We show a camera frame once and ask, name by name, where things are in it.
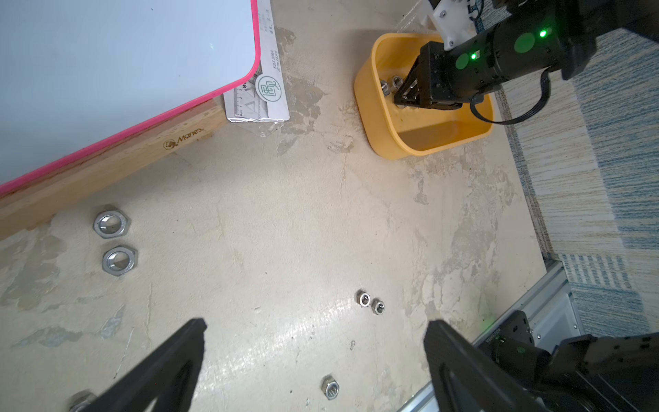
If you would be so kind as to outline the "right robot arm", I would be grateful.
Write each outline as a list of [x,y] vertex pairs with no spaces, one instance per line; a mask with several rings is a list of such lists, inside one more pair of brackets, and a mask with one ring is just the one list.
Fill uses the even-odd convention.
[[442,12],[441,41],[429,41],[398,88],[398,106],[458,110],[476,106],[505,82],[541,70],[540,111],[551,94],[548,75],[565,80],[583,72],[597,38],[619,28],[658,40],[656,1],[495,1],[508,17],[477,35],[446,32],[452,14]]

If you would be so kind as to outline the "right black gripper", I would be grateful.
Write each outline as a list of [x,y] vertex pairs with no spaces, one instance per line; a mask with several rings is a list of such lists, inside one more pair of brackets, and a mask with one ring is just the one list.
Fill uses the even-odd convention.
[[403,85],[393,101],[398,106],[435,110],[458,110],[484,101],[494,92],[494,67],[487,61],[487,48],[471,42],[446,51],[440,42],[420,48]]

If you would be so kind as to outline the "steel nut floor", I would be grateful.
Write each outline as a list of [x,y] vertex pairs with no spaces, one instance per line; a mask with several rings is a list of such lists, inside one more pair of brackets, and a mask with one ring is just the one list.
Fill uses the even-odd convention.
[[80,391],[70,398],[67,406],[67,411],[68,412],[83,411],[89,405],[94,403],[96,398],[97,396],[91,391],[88,390]]

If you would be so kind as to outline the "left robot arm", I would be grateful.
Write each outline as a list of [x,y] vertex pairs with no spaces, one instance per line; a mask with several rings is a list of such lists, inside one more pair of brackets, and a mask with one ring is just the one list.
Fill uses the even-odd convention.
[[[204,360],[202,319],[192,319],[99,396],[80,392],[72,411],[187,411]],[[430,383],[406,411],[655,411],[658,336],[562,340],[550,350],[521,311],[499,319],[473,344],[446,322],[424,337]]]

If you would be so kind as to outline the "steel nut pair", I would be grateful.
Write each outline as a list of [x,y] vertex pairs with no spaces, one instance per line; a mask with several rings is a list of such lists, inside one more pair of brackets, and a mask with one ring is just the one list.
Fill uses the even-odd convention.
[[355,294],[355,301],[360,307],[370,307],[371,300],[371,295],[363,289],[359,289]]
[[386,309],[386,306],[385,306],[385,304],[384,304],[384,302],[383,302],[382,300],[375,299],[375,300],[372,302],[372,312],[373,312],[375,315],[377,315],[377,316],[381,316],[381,315],[383,315],[385,309]]

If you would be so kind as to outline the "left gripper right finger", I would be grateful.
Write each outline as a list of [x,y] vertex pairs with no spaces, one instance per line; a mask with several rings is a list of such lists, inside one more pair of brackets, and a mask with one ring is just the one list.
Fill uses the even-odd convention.
[[441,411],[544,411],[543,405],[448,323],[428,323],[423,340]]

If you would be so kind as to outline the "yellow plastic storage box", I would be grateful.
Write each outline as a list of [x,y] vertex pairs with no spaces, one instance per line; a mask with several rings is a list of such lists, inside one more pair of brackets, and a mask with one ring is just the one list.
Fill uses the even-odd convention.
[[428,156],[489,136],[494,126],[478,120],[468,106],[456,111],[398,107],[380,82],[404,76],[420,48],[442,41],[439,34],[384,34],[372,46],[355,77],[354,91],[367,139],[388,160]]

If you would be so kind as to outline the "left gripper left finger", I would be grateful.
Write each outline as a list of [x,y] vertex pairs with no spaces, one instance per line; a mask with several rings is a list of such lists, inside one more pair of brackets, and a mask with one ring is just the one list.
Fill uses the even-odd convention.
[[190,319],[87,411],[188,411],[204,360],[201,318]]

